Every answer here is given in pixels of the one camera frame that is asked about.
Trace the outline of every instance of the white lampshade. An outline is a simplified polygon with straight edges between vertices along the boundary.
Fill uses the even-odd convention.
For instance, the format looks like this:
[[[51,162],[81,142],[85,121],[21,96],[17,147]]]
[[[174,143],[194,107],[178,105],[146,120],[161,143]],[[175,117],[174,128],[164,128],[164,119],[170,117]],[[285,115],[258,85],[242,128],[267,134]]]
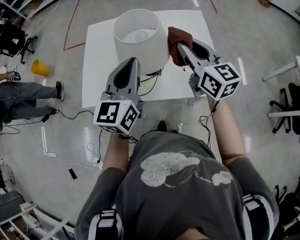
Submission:
[[[122,14],[114,24],[113,38],[119,63],[136,57],[143,75],[157,72],[169,60],[168,36],[150,10],[134,9]]]

